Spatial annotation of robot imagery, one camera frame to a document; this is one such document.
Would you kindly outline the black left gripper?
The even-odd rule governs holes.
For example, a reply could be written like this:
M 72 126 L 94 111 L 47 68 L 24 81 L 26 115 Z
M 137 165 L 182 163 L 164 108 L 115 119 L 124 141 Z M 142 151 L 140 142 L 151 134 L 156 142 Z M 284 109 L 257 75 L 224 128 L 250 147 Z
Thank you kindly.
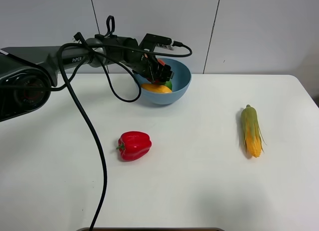
M 150 61 L 157 61 L 157 58 L 153 55 L 147 55 L 145 53 L 128 50 L 124 52 L 124 64 L 131 68 L 135 73 L 147 78 L 149 74 L 148 68 Z M 160 70 L 151 70 L 151 75 L 148 81 L 152 84 L 164 85 L 166 80 L 173 78 L 173 71 L 171 66 L 164 64 Z

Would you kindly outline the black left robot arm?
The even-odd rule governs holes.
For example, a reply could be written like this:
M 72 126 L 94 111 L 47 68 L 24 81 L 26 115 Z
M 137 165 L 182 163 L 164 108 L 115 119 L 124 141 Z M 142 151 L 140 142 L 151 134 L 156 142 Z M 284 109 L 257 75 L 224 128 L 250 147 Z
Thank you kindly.
M 62 52 L 64 69 L 88 64 L 98 68 L 117 62 L 132 69 L 150 82 L 167 82 L 173 78 L 169 65 L 152 54 L 158 40 L 138 43 L 128 37 L 95 36 L 86 40 L 94 46 L 94 54 L 82 47 L 68 47 Z M 59 46 L 6 47 L 0 56 L 0 119 L 8 120 L 39 109 L 58 83 Z

